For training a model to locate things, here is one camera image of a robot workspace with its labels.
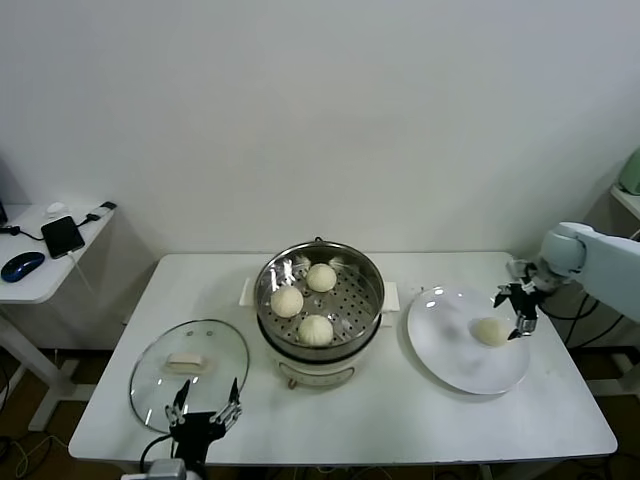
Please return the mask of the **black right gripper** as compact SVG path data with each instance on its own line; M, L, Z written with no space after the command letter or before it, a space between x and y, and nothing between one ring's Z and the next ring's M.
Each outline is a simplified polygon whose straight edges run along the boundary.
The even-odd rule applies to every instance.
M507 340L530 336L536 329L535 318L538 316L539 292L536 289L527 291L520 283L500 285L493 300L493 307L498 308L508 299L518 317L515 328L508 335Z

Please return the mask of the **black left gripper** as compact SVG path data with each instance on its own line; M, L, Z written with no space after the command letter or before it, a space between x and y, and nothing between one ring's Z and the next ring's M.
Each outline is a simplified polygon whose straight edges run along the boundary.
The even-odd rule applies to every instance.
M175 458L185 463L204 463L209 446L223 437L223 426L233 426L240 415L240 389L235 378L226 405L218 412L196 412L183 414L191 380L187 378L174 396L171 405L165 406L169 423L177 423L170 428L177 444Z

